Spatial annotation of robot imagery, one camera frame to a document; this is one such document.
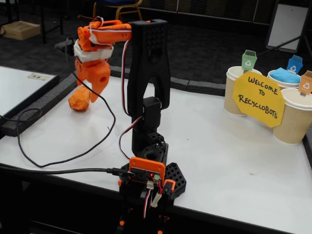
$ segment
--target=blue object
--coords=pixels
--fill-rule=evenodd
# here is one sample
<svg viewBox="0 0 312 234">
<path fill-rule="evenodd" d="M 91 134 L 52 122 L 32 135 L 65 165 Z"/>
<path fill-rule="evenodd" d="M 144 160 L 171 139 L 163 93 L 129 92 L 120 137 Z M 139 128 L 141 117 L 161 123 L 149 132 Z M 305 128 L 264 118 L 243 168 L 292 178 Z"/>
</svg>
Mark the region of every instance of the blue object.
<svg viewBox="0 0 312 234">
<path fill-rule="evenodd" d="M 293 74 L 291 72 L 286 71 L 283 68 L 278 68 L 277 70 L 270 73 L 270 76 L 278 81 L 284 82 L 284 83 L 292 83 L 292 84 L 298 84 L 300 83 L 301 77 Z"/>
<path fill-rule="evenodd" d="M 300 69 L 302 68 L 302 58 L 294 55 L 288 62 L 287 71 L 291 70 L 293 72 L 296 72 L 296 74 L 299 73 Z"/>
<path fill-rule="evenodd" d="M 134 4 L 135 0 L 97 0 L 97 2 L 108 6 L 123 6 Z"/>
</svg>

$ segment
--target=whiteboard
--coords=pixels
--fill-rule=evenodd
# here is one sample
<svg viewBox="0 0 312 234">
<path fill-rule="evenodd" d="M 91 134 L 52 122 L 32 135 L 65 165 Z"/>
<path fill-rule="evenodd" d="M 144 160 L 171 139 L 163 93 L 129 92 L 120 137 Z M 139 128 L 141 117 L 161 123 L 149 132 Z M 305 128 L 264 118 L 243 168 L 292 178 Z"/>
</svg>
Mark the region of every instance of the whiteboard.
<svg viewBox="0 0 312 234">
<path fill-rule="evenodd" d="M 14 109 L 54 77 L 0 66 L 0 115 L 4 116 Z"/>
<path fill-rule="evenodd" d="M 308 8 L 279 4 L 277 6 L 268 47 L 278 46 L 301 35 Z M 297 51 L 299 40 L 281 48 Z"/>
</svg>

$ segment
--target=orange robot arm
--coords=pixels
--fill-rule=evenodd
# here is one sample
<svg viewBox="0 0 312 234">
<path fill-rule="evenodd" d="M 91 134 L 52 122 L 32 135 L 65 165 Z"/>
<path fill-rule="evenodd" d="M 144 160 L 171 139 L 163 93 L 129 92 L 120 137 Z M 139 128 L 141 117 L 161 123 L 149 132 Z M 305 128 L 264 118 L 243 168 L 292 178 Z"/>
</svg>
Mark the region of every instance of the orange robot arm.
<svg viewBox="0 0 312 234">
<path fill-rule="evenodd" d="M 108 60 L 113 52 L 113 43 L 131 39 L 131 26 L 119 20 L 93 21 L 89 26 L 78 28 L 79 39 L 75 42 L 75 67 L 78 77 L 92 84 L 98 94 L 108 84 L 111 70 Z M 91 94 L 91 102 L 98 97 Z"/>
</svg>

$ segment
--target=white strap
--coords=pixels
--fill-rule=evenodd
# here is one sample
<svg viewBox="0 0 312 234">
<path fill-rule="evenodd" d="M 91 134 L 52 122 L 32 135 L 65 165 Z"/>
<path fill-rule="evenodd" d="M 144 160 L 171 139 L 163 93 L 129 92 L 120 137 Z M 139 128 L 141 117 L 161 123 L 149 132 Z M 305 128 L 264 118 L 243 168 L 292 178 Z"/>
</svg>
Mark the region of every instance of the white strap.
<svg viewBox="0 0 312 234">
<path fill-rule="evenodd" d="M 84 52 L 78 45 L 78 40 L 76 40 L 74 44 L 74 54 L 81 62 L 91 62 L 98 59 L 109 59 L 112 56 L 114 50 L 114 47 L 111 47 L 111 49 L 98 49 L 97 51 Z"/>
</svg>

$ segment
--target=black cable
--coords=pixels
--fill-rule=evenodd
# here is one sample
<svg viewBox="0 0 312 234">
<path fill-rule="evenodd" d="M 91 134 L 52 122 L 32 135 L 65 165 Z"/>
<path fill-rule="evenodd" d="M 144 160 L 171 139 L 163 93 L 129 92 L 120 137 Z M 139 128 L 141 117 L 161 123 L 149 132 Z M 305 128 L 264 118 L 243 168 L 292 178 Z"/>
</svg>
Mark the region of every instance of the black cable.
<svg viewBox="0 0 312 234">
<path fill-rule="evenodd" d="M 10 168 L 10 167 L 2 167 L 0 169 L 6 171 L 13 171 L 13 172 L 27 172 L 27 173 L 36 173 L 36 174 L 43 174 L 43 175 L 60 175 L 60 174 L 69 174 L 69 173 L 78 173 L 78 172 L 107 172 L 109 173 L 109 169 L 103 168 L 84 168 L 84 169 L 73 169 L 73 170 L 64 170 L 64 171 L 36 171 L 36 170 L 28 170 L 23 168 Z"/>
<path fill-rule="evenodd" d="M 19 122 L 30 122 L 30 121 L 35 120 L 36 118 L 39 118 L 39 117 L 42 115 L 42 111 L 41 111 L 40 109 L 38 109 L 38 108 L 28 109 L 28 110 L 24 111 L 23 113 L 28 112 L 28 111 L 39 111 L 39 115 L 36 116 L 36 117 L 33 117 L 33 118 L 31 118 L 31 119 L 19 120 Z M 11 121 L 11 122 L 17 122 L 17 121 L 18 121 L 18 119 L 17 119 L 17 120 L 14 120 L 14 119 L 6 118 L 6 117 L 4 117 L 4 116 L 2 116 L 2 115 L 0 115 L 0 118 L 3 118 L 3 119 L 5 119 L 6 121 Z"/>
<path fill-rule="evenodd" d="M 78 173 L 78 172 L 106 172 L 114 176 L 122 176 L 122 177 L 129 177 L 129 176 L 134 175 L 134 173 L 132 172 L 119 169 L 119 168 L 82 168 L 82 169 L 72 169 L 72 170 L 64 170 L 64 171 L 36 171 L 36 170 L 28 170 L 28 169 L 23 169 L 23 168 L 0 166 L 0 169 L 3 169 L 5 171 L 35 173 L 35 174 L 42 174 L 42 175 L 60 175 L 60 174 L 69 174 L 69 173 Z"/>
<path fill-rule="evenodd" d="M 70 68 L 72 74 L 75 76 L 75 78 L 76 78 L 80 83 L 82 83 L 88 90 L 90 90 L 92 93 L 94 93 L 95 95 L 97 95 L 100 99 L 102 99 L 102 100 L 105 102 L 105 104 L 106 104 L 108 110 L 110 111 L 110 113 L 112 114 L 112 116 L 113 116 L 113 118 L 114 118 L 114 122 L 113 122 L 111 128 L 109 129 L 109 132 L 107 133 L 107 135 L 106 135 L 99 143 L 97 143 L 96 145 L 94 145 L 94 146 L 93 146 L 91 149 L 89 149 L 88 151 L 86 151 L 86 152 L 84 152 L 84 153 L 82 153 L 82 154 L 80 154 L 80 155 L 77 155 L 77 156 L 75 156 L 75 157 L 69 158 L 69 159 L 67 159 L 67 160 L 58 161 L 58 162 L 51 162 L 51 163 L 47 163 L 47 164 L 44 164 L 44 165 L 39 165 L 39 164 L 35 163 L 32 159 L 30 159 L 30 158 L 26 155 L 26 153 L 24 152 L 24 150 L 23 150 L 23 148 L 22 148 L 22 146 L 21 146 L 21 143 L 20 143 L 19 123 L 20 123 L 20 122 L 32 121 L 32 120 L 34 120 L 34 119 L 36 119 L 36 118 L 39 118 L 39 117 L 41 116 L 41 114 L 42 114 L 41 110 L 40 110 L 40 109 L 37 109 L 37 108 L 25 110 L 25 111 L 21 112 L 21 114 L 19 115 L 19 117 L 18 117 L 17 120 L 7 119 L 7 118 L 5 118 L 5 117 L 0 116 L 0 117 L 2 117 L 3 119 L 5 119 L 5 120 L 7 120 L 7 121 L 14 121 L 14 122 L 16 122 L 16 132 L 17 132 L 17 137 L 18 137 L 18 143 L 19 143 L 20 151 L 22 152 L 22 154 L 24 155 L 25 158 L 27 158 L 30 162 L 32 162 L 34 165 L 36 165 L 36 166 L 39 167 L 39 168 L 43 168 L 43 167 L 47 167 L 47 166 L 55 165 L 55 164 L 61 164 L 61 163 L 65 163 L 65 162 L 69 162 L 69 161 L 71 161 L 71 160 L 74 160 L 74 159 L 76 159 L 76 158 L 79 158 L 79 157 L 81 157 L 81 156 L 86 155 L 87 153 L 91 152 L 94 148 L 96 148 L 98 145 L 100 145 L 100 144 L 110 135 L 110 133 L 112 132 L 113 127 L 114 127 L 114 125 L 115 125 L 115 123 L 116 123 L 116 116 L 114 115 L 114 113 L 113 113 L 113 111 L 111 110 L 110 106 L 108 105 L 107 101 L 106 101 L 101 95 L 99 95 L 98 93 L 94 92 L 91 88 L 89 88 L 85 83 L 83 83 L 82 80 L 79 79 L 78 76 L 77 76 L 77 75 L 75 74 L 75 72 L 73 71 L 73 69 L 72 69 L 72 67 L 71 67 L 71 65 L 70 65 L 70 63 L 69 63 L 69 61 L 68 61 L 68 57 L 67 57 L 67 46 L 65 46 L 65 58 L 66 58 L 66 61 L 67 61 L 68 66 L 69 66 L 69 68 Z M 21 120 L 21 119 L 20 119 L 21 116 L 22 116 L 25 112 L 28 112 L 28 111 L 31 111 L 31 110 L 39 110 L 39 111 L 40 111 L 39 116 L 37 116 L 37 117 L 35 117 L 35 118 L 32 118 L 32 119 L 29 119 L 29 120 Z"/>
</svg>

